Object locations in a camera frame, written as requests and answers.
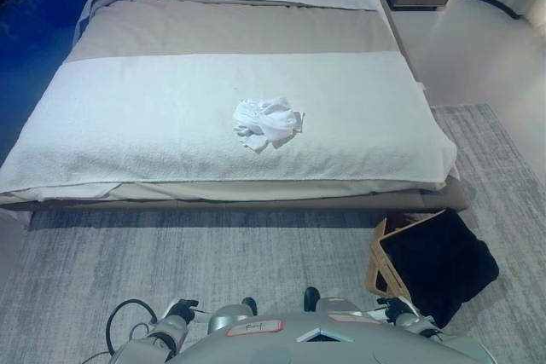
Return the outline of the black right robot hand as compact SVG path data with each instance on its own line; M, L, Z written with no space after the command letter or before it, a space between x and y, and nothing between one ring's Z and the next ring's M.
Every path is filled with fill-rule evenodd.
M412 313L413 310L404 297L378 298L377 303L384 307L386 321L394 323L402 314Z

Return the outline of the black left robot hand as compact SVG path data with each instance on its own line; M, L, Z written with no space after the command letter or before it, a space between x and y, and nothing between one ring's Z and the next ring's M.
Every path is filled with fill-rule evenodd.
M164 318L169 316L178 316L189 324L195 318L193 308L199 305L198 300L194 299L174 299L169 303L164 313Z

